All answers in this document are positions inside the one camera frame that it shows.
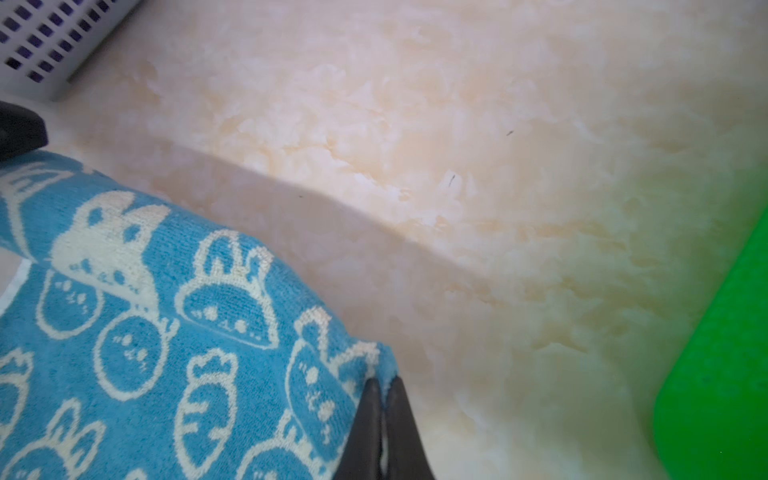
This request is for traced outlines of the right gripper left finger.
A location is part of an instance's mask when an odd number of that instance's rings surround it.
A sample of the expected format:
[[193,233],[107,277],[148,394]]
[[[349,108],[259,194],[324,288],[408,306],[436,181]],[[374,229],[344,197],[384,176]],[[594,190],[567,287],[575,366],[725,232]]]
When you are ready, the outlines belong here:
[[366,381],[334,480],[381,480],[382,406],[380,383]]

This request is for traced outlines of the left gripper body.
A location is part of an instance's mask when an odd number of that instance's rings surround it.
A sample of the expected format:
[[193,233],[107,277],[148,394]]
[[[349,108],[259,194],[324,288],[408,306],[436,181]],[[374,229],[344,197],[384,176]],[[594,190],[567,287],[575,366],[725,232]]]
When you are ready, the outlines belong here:
[[43,118],[12,103],[0,102],[0,159],[2,161],[32,152],[48,144]]

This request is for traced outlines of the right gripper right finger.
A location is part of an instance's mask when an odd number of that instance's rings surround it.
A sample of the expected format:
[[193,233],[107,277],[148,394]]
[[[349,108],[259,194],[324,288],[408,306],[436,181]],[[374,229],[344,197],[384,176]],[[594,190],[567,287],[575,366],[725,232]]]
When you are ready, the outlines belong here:
[[388,457],[386,479],[434,480],[416,421],[400,377],[395,377],[387,394],[384,421]]

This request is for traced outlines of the patterned towel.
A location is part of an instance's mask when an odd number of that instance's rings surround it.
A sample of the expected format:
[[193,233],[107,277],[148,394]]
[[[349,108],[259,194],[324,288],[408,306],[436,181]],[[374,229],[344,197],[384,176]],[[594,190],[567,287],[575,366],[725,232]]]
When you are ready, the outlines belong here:
[[391,350],[260,241],[44,151],[1,166],[5,479],[328,479]]

